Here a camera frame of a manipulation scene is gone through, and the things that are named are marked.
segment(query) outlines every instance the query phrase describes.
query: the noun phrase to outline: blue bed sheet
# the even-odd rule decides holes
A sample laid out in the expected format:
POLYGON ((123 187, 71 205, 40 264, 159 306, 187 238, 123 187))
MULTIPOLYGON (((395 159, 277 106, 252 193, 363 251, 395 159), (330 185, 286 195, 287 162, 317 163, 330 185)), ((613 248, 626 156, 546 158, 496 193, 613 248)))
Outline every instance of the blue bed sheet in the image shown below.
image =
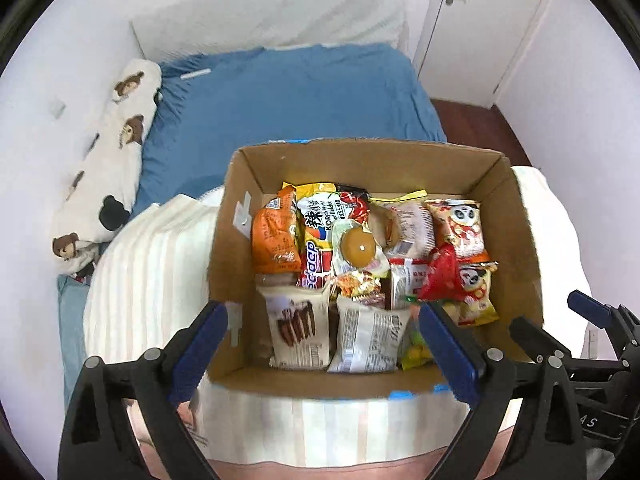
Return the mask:
POLYGON ((188 181, 222 184, 232 153, 269 140, 446 142, 409 60, 384 44, 198 54, 162 65, 134 215, 188 181), (181 80, 197 70, 210 73, 181 80))

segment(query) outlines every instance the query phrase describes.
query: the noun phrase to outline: blue gripper pad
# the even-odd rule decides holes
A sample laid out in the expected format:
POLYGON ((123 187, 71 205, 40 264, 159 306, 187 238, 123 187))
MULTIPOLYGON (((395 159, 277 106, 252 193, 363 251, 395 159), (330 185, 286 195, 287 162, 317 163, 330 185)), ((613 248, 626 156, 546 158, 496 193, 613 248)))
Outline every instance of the blue gripper pad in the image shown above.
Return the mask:
POLYGON ((478 370, 471 359, 428 304, 424 304, 420 309, 418 325, 453 395, 473 409, 480 400, 480 391, 478 370))
POLYGON ((598 328, 608 328, 613 323, 611 311, 608 306, 590 298, 579 290, 569 293, 566 304, 576 314, 580 314, 584 319, 591 321, 598 328))
POLYGON ((213 354, 225 336, 226 326, 226 307, 219 303, 204 320, 172 371, 173 383, 168 395, 172 406, 193 398, 213 354))

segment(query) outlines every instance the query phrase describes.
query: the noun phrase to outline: teal pillow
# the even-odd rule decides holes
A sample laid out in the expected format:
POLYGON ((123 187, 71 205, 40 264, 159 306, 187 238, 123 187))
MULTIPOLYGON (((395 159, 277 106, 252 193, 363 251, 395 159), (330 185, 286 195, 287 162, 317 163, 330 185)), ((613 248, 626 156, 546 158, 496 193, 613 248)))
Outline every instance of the teal pillow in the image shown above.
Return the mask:
POLYGON ((65 410, 86 359, 82 319, 89 286, 71 276, 58 276, 58 327, 65 381, 65 410))

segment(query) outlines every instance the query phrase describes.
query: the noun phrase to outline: red brown floor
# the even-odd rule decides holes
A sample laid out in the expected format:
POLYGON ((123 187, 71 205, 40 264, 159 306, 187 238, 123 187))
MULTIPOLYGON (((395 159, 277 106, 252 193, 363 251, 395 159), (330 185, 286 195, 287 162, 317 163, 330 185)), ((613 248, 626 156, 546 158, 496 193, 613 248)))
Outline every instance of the red brown floor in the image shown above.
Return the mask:
POLYGON ((512 166, 531 165, 497 106, 494 105, 488 110, 437 99, 431 101, 438 111, 449 142, 503 152, 509 157, 512 166))

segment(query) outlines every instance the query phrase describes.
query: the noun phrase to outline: door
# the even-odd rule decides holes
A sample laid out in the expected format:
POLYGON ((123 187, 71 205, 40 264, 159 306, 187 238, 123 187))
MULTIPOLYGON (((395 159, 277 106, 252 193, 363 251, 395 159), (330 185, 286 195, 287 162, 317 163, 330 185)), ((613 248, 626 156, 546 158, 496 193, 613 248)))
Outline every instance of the door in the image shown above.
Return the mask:
POLYGON ((491 107, 540 0, 442 0, 420 82, 432 98, 491 107))

